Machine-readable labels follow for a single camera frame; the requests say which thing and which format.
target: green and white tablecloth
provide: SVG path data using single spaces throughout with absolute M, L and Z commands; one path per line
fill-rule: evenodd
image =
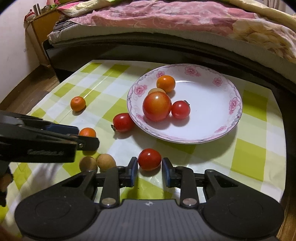
M 153 148 L 173 165 L 203 173 L 215 169 L 257 189 L 277 201 L 282 197 L 286 175 L 286 145 L 280 110 L 271 90 L 254 83 L 226 76 L 243 99 L 243 114 L 228 135 L 205 144 L 183 145 L 165 142 L 135 127 L 127 134 L 114 134 L 113 117 L 127 112 L 126 97 L 132 84 L 146 72 L 164 64 L 136 61 L 97 60 L 83 66 L 53 89 L 30 115 L 60 124 L 92 127 L 100 140 L 97 152 L 78 151 L 74 163 L 11 163 L 15 181 L 8 187 L 7 207 L 0 208 L 4 226 L 17 234 L 14 210 L 23 198 L 79 173 L 83 155 L 109 153 L 117 165 L 126 166 L 145 148 Z M 73 113 L 70 101 L 75 96 L 86 100 L 87 108 Z M 198 188 L 200 200 L 204 196 Z M 147 176 L 139 173 L 134 188 L 122 188 L 121 198 L 162 199 L 179 197 L 179 189 L 163 187 L 161 171 Z

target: white floral plate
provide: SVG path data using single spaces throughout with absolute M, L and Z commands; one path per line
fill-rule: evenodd
M 168 94 L 172 103 L 186 100 L 190 104 L 187 119 L 177 120 L 170 114 L 162 122 L 152 122 L 144 116 L 143 101 L 162 75 L 170 75 L 176 81 L 174 91 Z M 242 99 L 234 84 L 212 69 L 193 64 L 172 64 L 146 73 L 130 88 L 127 106 L 133 121 L 148 134 L 187 144 L 208 142 L 226 135 L 242 114 Z

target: metal screw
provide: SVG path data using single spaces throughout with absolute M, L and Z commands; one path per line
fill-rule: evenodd
M 102 204 L 106 206 L 111 206 L 116 203 L 116 200 L 112 197 L 106 197 L 102 200 Z
M 186 205 L 186 206 L 193 206 L 195 204 L 197 204 L 197 200 L 194 199 L 194 198 L 185 198 L 183 200 L 183 203 Z

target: pink blanket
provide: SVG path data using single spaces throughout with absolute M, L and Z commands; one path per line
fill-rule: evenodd
M 213 1 L 135 1 L 71 19 L 86 26 L 203 31 L 259 45 L 296 63 L 296 33 L 256 13 Z

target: pink flower on plate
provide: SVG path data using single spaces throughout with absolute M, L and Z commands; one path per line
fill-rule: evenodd
M 157 74 L 156 74 L 156 78 L 159 78 L 160 76 L 163 76 L 165 75 L 165 72 L 164 71 L 159 71 Z
M 201 76 L 201 74 L 196 70 L 195 66 L 185 67 L 185 74 L 190 76 Z
M 144 120 L 144 117 L 142 115 L 136 114 L 136 117 L 138 119 L 140 119 L 142 122 L 145 122 L 146 123 L 146 121 Z
M 227 126 L 221 126 L 218 130 L 215 131 L 215 133 L 224 131 L 226 129 Z
M 134 92 L 137 96 L 141 97 L 142 94 L 145 93 L 145 90 L 146 90 L 146 89 L 147 89 L 147 85 L 135 85 L 135 89 L 133 90 L 133 92 Z
M 239 105 L 239 100 L 237 99 L 237 97 L 234 97 L 232 100 L 229 101 L 229 110 L 233 111 L 235 110 L 235 108 Z
M 216 86 L 220 86 L 222 85 L 222 79 L 219 77 L 219 78 L 214 78 L 213 80 L 213 84 L 216 85 Z

